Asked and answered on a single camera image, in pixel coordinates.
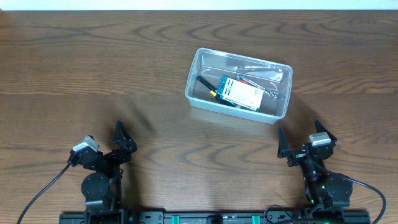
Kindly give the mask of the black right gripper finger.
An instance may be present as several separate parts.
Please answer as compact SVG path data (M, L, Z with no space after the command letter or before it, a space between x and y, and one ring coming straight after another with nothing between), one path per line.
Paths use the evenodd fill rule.
M282 128L279 128L278 130L278 137L279 137L279 145L278 145L277 157L285 158L290 153L290 144Z
M331 132L329 132L329 130L327 130L322 124L321 122L319 122L319 120L315 120L315 129L317 130L317 133L327 133L327 135L329 136L329 138L333 141L336 142L337 138L332 135Z

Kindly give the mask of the silver combination wrench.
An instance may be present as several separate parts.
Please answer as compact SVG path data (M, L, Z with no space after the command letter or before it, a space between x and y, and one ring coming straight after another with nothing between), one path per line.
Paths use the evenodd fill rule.
M277 99L279 97L279 93L277 91L272 91L272 90L268 90L267 88L264 88L263 86L261 86L260 84L252 81L251 79L247 78L246 76L242 75L242 74L237 74L236 78L238 80L245 80L247 81L251 86L256 87L260 90L262 90L264 93L268 94L271 98L273 99Z

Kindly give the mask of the clear plastic container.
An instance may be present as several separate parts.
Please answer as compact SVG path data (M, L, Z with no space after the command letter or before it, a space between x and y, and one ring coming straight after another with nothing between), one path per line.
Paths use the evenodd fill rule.
M246 76L268 90L277 91L279 97L273 99L264 93L259 111L242 106L235 108L219 103L209 89L197 80L197 76L202 76L218 89L223 76L238 80L237 74ZM185 96L193 107L274 124L284 118L287 113L292 76L293 69L289 65L200 48L190 68Z

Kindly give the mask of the blue white packaged tool card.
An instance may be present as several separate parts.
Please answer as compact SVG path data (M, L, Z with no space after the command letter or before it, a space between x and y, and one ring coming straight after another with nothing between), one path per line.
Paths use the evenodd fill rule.
M264 91L238 80L223 76L217 93L220 98L253 111L259 111Z

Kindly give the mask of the yellow black small screwdriver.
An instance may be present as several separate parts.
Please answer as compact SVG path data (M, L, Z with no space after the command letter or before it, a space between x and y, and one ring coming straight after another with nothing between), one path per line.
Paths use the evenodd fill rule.
M220 98L219 94L217 94L217 92L211 90L210 93L213 95L213 97L221 104L223 105L228 105L227 101L224 101L223 99Z

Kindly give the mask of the black handled metal tool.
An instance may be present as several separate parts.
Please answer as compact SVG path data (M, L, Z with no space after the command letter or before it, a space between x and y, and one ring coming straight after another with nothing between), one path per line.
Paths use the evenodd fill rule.
M208 80L206 80L205 78L203 78L202 76L197 76L197 80L198 80L201 84L203 84L207 89L209 89L209 91L213 90L213 91L217 92L216 87L215 87L214 85L212 85ZM227 101L227 102L228 102L228 105L227 105L227 106L232 106L232 107L235 107L235 108L239 108L239 107L240 107L240 106L237 105L237 104L231 103L231 102L229 102L229 101Z

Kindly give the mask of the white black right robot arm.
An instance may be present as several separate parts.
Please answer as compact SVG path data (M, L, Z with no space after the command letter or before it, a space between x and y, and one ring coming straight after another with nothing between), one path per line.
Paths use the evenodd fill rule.
M324 164L333 155L337 138L318 120L315 128L317 132L309 135L301 149L291 148L283 129L279 129L277 157L286 158L289 167L300 166L308 201L323 209L349 207L353 184L341 174L327 171Z

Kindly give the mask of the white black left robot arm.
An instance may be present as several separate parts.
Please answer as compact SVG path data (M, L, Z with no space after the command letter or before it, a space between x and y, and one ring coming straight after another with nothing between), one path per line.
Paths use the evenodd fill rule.
M90 135L79 140L70 151L68 164L91 170L81 185L87 210L91 212L112 211L123 207L121 165L132 159L137 144L127 132L122 121L116 123L113 145L116 147L103 154L100 145Z

